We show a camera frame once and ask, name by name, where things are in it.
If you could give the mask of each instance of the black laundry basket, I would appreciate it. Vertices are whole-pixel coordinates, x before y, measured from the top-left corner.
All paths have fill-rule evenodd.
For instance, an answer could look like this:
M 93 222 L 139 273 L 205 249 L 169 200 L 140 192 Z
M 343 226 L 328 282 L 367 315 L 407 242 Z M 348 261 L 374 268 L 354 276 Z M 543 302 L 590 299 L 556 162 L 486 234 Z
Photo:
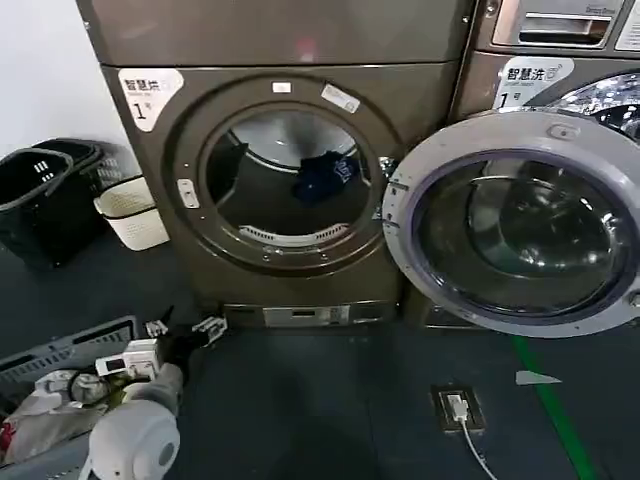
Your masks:
M 38 143 L 33 148 L 54 150 L 70 155 L 73 158 L 74 172 L 89 183 L 91 191 L 98 194 L 103 190 L 97 169 L 102 165 L 105 152 L 98 142 L 76 138 L 54 138 Z
M 99 155 L 48 142 L 0 161 L 0 242 L 35 268 L 62 265 L 105 228 L 81 175 Z

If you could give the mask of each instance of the number 1 sticker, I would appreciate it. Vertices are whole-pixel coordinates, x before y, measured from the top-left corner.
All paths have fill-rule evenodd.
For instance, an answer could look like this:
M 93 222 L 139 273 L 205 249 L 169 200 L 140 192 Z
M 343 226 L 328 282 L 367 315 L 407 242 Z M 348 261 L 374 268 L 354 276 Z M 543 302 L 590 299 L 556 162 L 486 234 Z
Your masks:
M 164 107 L 184 85 L 174 68 L 123 68 L 118 79 L 133 121 L 143 132 L 153 130 Z
M 573 71 L 570 58 L 514 57 L 500 72 L 493 108 L 521 107 Z

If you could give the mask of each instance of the porthole door frame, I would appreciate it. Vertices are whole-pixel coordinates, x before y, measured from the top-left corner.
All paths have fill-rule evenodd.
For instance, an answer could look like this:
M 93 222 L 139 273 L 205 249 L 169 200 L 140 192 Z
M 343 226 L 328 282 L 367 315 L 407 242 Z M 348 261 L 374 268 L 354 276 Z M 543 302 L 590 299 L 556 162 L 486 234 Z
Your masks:
M 276 85 L 280 88 L 283 84 L 288 85 L 286 93 L 274 91 Z M 348 95 L 357 98 L 357 108 L 345 108 L 323 96 L 327 85 L 322 79 L 305 76 L 246 78 L 199 98 L 174 127 L 172 145 L 163 162 L 163 182 L 180 220 L 212 253 L 274 274 L 313 275 L 356 261 L 383 241 L 380 222 L 374 220 L 387 184 L 380 162 L 403 155 L 402 142 L 365 99 L 355 96 L 356 92 Z M 319 115 L 346 131 L 362 150 L 371 176 L 367 206 L 347 234 L 317 246 L 287 251 L 240 234 L 219 214 L 206 183 L 207 155 L 218 138 L 254 114 L 283 109 Z M 195 208 L 186 205 L 181 195 L 180 185 L 185 180 L 191 182 L 198 198 Z
M 574 170 L 597 178 L 628 209 L 638 234 L 640 225 L 640 146 L 595 120 L 549 108 L 490 112 L 446 127 L 422 142 L 391 177 L 383 202 L 384 233 L 399 268 L 413 285 L 451 313 L 477 325 L 515 335 L 560 338 L 587 335 L 640 316 L 633 297 L 640 290 L 637 265 L 628 285 L 593 314 L 575 320 L 523 322 L 462 301 L 423 264 L 414 230 L 418 202 L 434 182 L 457 168 L 459 159 L 481 152 L 526 149 L 552 153 Z

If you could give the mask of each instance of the plastic basket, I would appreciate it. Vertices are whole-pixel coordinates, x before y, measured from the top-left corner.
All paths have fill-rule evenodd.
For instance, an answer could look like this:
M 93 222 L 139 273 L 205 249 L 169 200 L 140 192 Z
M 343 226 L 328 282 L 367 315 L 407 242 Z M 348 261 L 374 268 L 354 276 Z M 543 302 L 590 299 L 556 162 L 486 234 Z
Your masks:
M 76 164 L 61 151 L 26 148 L 0 162 L 0 242 L 26 264 L 62 265 L 103 231 L 79 174 L 86 160 Z
M 47 373 L 86 367 L 99 357 L 118 354 L 138 338 L 138 331 L 135 317 L 123 317 L 0 360 L 0 394 L 19 403 Z M 76 480 L 88 450 L 89 435 L 84 434 L 25 462 L 0 468 L 0 478 Z
M 94 200 L 94 204 L 131 250 L 146 250 L 169 240 L 142 176 L 112 185 Z
M 85 180 L 93 193 L 97 194 L 100 191 L 98 169 L 104 164 L 107 157 L 98 142 L 76 138 L 53 138 L 38 143 L 33 148 L 53 150 L 71 156 L 74 163 L 74 173 L 77 172 Z

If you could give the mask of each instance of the white tag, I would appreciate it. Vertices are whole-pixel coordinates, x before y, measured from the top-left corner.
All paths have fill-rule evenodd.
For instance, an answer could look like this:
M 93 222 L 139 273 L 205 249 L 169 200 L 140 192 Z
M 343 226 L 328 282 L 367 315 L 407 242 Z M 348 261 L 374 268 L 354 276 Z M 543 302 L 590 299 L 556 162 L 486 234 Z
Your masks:
M 291 82 L 272 82 L 271 91 L 273 93 L 291 93 Z
M 326 101 L 333 103 L 334 105 L 339 106 L 343 110 L 346 110 L 349 113 L 356 113 L 358 107 L 360 106 L 360 100 L 355 97 L 352 97 L 348 93 L 344 93 L 339 88 L 334 87 L 333 85 L 326 84 L 321 94 L 322 98 Z
M 493 108 L 520 107 L 554 83 L 568 77 L 574 63 L 570 58 L 514 57 L 500 73 L 500 86 Z
M 187 208 L 200 208 L 200 200 L 198 200 L 193 182 L 188 178 L 180 178 L 177 183 L 178 193 L 180 193 L 184 206 Z
M 562 383 L 562 380 L 530 370 L 516 372 L 516 385 L 547 385 L 551 383 Z
M 173 68 L 123 68 L 118 72 L 131 116 L 143 132 L 150 132 L 184 78 Z
M 616 50 L 630 52 L 640 51 L 640 1 L 636 0 L 633 10 L 629 12 L 627 21 L 616 42 Z

